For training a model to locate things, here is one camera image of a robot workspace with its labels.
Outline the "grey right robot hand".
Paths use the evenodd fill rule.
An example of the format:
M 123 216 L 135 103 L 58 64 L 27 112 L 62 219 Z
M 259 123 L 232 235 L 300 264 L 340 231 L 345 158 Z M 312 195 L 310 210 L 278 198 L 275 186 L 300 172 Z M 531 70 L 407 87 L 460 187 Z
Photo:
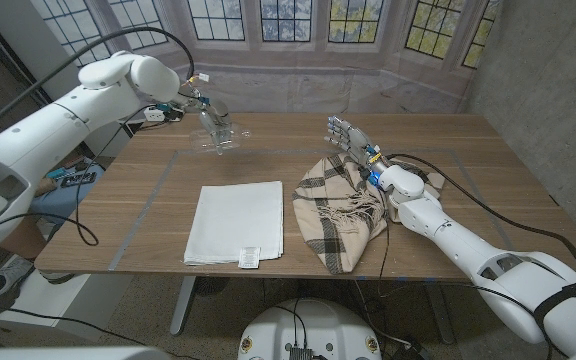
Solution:
M 325 140 L 347 152 L 359 165 L 381 175 L 388 165 L 381 160 L 376 144 L 358 127 L 337 116 L 327 120 Z

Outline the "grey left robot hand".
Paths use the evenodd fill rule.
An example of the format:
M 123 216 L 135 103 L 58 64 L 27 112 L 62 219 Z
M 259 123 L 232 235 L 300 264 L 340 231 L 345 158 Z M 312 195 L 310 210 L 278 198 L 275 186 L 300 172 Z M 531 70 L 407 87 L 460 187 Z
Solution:
M 200 97 L 195 107 L 199 110 L 199 121 L 203 129 L 195 130 L 189 135 L 194 151 L 216 151 L 222 155 L 225 150 L 238 147 L 229 110 L 224 102 Z

